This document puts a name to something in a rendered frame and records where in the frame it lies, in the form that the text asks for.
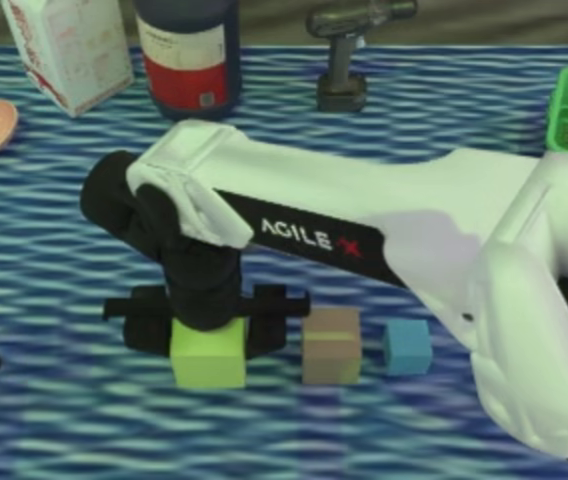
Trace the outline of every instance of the black drill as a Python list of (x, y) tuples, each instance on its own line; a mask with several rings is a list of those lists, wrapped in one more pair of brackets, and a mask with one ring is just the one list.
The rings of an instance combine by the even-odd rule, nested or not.
[(366, 103), (366, 77), (349, 71), (351, 56), (368, 30), (417, 14), (417, 0), (337, 0), (312, 9), (306, 30), (331, 42), (328, 72), (317, 84), (317, 108), (358, 112)]

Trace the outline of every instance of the red x logo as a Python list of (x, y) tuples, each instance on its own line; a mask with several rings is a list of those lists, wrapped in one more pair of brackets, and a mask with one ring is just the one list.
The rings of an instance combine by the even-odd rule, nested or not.
[(360, 247), (357, 244), (357, 240), (349, 241), (346, 240), (344, 237), (340, 237), (337, 241), (337, 245), (342, 247), (344, 250), (344, 254), (352, 255), (353, 257), (362, 258), (362, 254), (360, 253)]

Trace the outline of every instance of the milk carton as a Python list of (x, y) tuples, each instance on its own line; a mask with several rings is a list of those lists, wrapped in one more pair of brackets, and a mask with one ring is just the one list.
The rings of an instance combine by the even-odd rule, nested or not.
[(1, 0), (31, 81), (76, 117), (133, 82), (118, 0)]

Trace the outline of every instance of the block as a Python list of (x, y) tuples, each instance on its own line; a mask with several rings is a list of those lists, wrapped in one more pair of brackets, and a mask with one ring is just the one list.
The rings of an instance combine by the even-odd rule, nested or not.
[(302, 382), (349, 385), (359, 380), (362, 339), (359, 311), (321, 308), (302, 320)]
[(428, 323), (425, 320), (389, 320), (384, 334), (384, 355), (390, 375), (428, 372), (433, 360)]
[(171, 366), (180, 388), (246, 386), (246, 321), (236, 318), (222, 328), (199, 332), (173, 319)]

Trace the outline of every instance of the wavy water pattern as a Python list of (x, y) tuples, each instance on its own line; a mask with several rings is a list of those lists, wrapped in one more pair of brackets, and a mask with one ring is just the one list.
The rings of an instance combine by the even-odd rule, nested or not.
[[(83, 220), (78, 195), (104, 154), (142, 152), (169, 126), (137, 82), (78, 120), (0, 48), (0, 96), (21, 114), (0, 153), (0, 480), (568, 479), (568, 464), (510, 439), (480, 408), (464, 350), (407, 292), (261, 249), (246, 288), (288, 282), (318, 304), (362, 309), (360, 385), (300, 384), (299, 325), (254, 361), (242, 391), (173, 386), (168, 363), (127, 351), (101, 302), (160, 280), (158, 269)], [(368, 48), (357, 115), (314, 111), (324, 48), (251, 48), (229, 119), (269, 142), (417, 162), (458, 146), (539, 155), (545, 109), (568, 48)], [(435, 360), (417, 378), (384, 374), (389, 317), (428, 319)]]

